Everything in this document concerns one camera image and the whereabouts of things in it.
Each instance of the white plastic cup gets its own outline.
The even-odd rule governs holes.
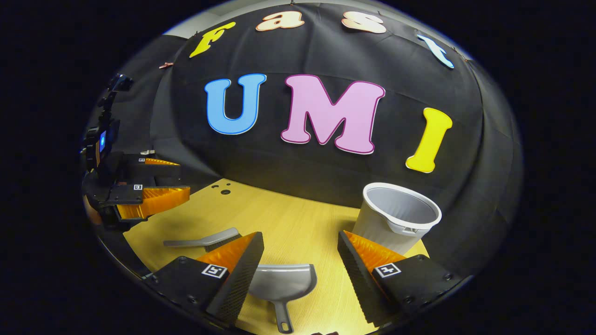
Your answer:
[[[441,209],[424,195],[405,187],[373,182],[352,232],[403,255],[439,223]]]

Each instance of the dustpan handle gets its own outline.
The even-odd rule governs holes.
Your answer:
[[[294,333],[292,322],[290,321],[290,314],[288,313],[288,306],[285,302],[274,302],[275,305],[275,318],[277,319],[277,330],[282,334]],[[288,330],[284,330],[281,326],[282,323],[287,325]]]

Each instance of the table surface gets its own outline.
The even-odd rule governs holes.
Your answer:
[[[230,190],[229,194],[221,191]],[[294,334],[367,334],[368,324],[337,252],[338,232],[351,231],[358,208],[287,196],[221,179],[176,208],[152,216],[124,233],[149,270],[178,256],[198,258],[203,247],[169,248],[164,240],[194,240],[236,227],[241,235],[263,233],[260,264],[315,265],[318,282],[307,296],[288,303]],[[428,256],[419,241],[404,256]],[[236,322],[254,334],[279,334],[273,304],[248,294]]]

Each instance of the yellow letter i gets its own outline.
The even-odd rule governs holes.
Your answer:
[[[447,114],[434,108],[425,108],[426,128],[416,153],[406,160],[408,169],[430,173],[434,170],[434,158],[437,156],[443,137],[453,121]]]

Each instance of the letter m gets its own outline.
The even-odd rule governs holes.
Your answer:
[[[306,132],[308,117],[319,144],[329,142],[343,122],[343,132],[335,140],[336,147],[356,154],[373,153],[374,115],[378,101],[385,96],[384,88],[369,82],[353,82],[333,104],[317,76],[289,76],[285,84],[292,88],[292,102],[288,128],[281,133],[284,141],[308,143],[311,140]]]

